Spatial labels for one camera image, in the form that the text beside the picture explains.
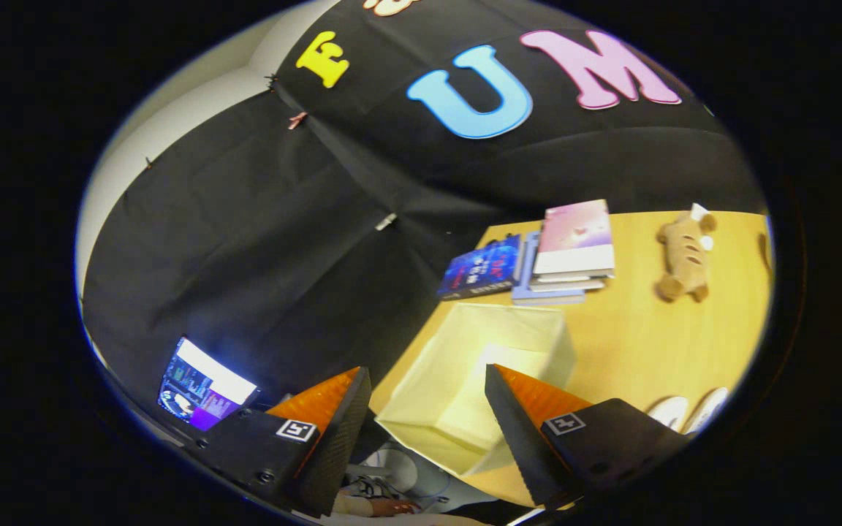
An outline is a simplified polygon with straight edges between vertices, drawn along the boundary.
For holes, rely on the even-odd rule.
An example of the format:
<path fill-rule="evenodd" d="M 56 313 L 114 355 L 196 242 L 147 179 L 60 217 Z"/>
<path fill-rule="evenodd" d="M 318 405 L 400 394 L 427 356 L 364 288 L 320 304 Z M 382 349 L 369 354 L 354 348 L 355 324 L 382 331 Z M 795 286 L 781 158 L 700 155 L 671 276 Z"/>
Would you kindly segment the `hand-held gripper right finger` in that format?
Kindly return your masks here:
<path fill-rule="evenodd" d="M 625 489 L 691 442 L 618 397 L 589 403 L 501 364 L 485 369 L 485 396 L 529 496 L 547 510 Z"/>

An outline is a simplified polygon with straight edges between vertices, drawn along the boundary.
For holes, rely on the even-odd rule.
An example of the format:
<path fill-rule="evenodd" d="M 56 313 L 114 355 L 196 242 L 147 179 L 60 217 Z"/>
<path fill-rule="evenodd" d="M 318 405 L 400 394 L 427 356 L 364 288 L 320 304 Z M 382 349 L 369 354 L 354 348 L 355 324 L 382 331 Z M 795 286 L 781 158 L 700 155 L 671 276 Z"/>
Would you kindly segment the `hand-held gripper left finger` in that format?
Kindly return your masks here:
<path fill-rule="evenodd" d="M 353 367 L 266 411 L 238 410 L 191 443 L 191 457 L 255 502 L 330 515 L 372 386 Z"/>

